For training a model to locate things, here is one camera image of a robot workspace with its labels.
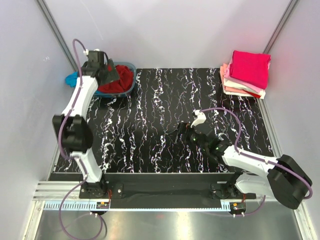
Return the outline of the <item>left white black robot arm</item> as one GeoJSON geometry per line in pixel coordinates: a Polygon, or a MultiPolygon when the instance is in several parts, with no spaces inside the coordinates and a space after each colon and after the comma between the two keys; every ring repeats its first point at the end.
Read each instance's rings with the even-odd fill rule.
{"type": "Polygon", "coordinates": [[[108,186],[93,153],[93,132],[86,117],[98,88],[119,75],[105,52],[95,49],[84,53],[87,61],[79,68],[70,101],[61,114],[53,116],[52,125],[60,155],[74,160],[82,173],[81,198],[103,198],[109,192],[108,186]]]}

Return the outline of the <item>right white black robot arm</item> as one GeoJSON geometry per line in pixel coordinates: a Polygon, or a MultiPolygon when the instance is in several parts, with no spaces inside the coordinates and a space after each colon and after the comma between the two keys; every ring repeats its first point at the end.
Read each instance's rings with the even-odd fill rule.
{"type": "Polygon", "coordinates": [[[312,196],[312,181],[299,164],[289,155],[263,156],[236,149],[229,141],[215,136],[205,124],[192,126],[181,122],[169,133],[177,143],[198,147],[204,155],[218,164],[244,170],[227,185],[228,195],[239,198],[243,194],[275,198],[283,206],[296,210],[301,202],[312,196]]]}

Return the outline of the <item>dark red t shirt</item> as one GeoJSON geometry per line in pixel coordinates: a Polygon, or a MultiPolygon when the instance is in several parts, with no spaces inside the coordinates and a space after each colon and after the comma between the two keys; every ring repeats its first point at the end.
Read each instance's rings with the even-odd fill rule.
{"type": "Polygon", "coordinates": [[[134,72],[126,65],[116,65],[119,80],[99,86],[97,91],[103,94],[120,94],[128,91],[133,85],[134,72]]]}

